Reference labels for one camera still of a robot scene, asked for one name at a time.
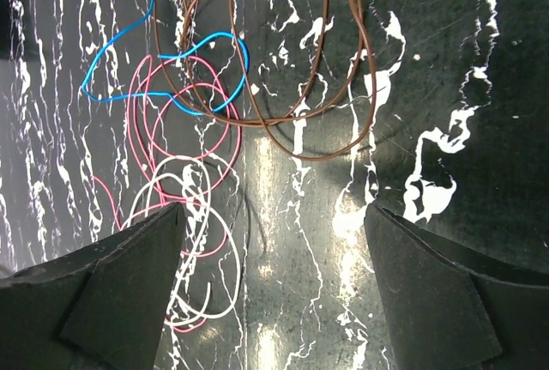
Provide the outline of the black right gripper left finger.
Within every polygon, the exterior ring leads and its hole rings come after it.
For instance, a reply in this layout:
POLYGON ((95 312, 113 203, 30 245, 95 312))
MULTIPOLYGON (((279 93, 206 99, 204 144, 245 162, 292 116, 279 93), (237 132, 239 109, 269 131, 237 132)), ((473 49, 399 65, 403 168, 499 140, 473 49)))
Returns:
POLYGON ((185 230, 172 203, 1 281, 3 369, 151 369, 185 230))

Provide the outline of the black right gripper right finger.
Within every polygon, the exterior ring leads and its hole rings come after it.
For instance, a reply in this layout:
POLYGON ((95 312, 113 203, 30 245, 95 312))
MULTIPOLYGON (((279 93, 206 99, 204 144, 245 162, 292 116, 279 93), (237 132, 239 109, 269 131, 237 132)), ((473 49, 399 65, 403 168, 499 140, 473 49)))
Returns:
POLYGON ((400 369, 546 369, 548 275, 372 205, 367 238, 400 369))

